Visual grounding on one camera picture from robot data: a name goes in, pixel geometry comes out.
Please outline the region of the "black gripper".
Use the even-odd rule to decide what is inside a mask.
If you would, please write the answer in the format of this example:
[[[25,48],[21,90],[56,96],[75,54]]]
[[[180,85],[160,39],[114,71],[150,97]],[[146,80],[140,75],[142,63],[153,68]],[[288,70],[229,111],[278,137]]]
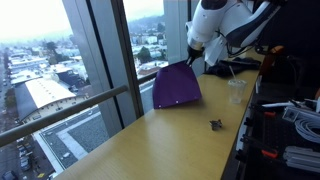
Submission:
[[[188,58],[186,60],[186,64],[191,66],[192,63],[199,57],[203,55],[204,48],[200,48],[199,50],[193,49],[192,47],[187,48]]]

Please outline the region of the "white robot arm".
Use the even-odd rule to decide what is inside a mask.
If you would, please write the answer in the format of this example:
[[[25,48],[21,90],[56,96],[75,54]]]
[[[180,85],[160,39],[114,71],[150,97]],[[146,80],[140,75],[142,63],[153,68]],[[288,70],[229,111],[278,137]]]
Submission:
[[[280,8],[264,0],[252,13],[241,0],[200,0],[186,23],[187,64],[203,56],[213,66],[229,47],[251,45]]]

